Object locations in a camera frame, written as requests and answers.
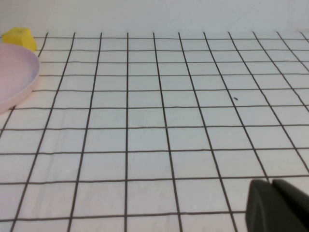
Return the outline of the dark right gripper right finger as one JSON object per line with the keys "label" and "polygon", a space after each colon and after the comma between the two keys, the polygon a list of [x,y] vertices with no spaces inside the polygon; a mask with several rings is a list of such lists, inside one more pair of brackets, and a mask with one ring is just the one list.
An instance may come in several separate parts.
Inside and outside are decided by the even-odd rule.
{"label": "dark right gripper right finger", "polygon": [[281,179],[273,180],[272,185],[298,218],[309,217],[309,196],[307,194]]}

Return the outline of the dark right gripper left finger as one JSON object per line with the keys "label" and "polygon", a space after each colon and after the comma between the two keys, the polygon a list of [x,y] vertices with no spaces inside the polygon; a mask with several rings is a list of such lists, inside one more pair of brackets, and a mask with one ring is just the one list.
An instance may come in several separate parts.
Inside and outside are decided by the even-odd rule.
{"label": "dark right gripper left finger", "polygon": [[245,220],[249,232],[309,230],[309,218],[298,218],[272,183],[263,180],[250,182]]}

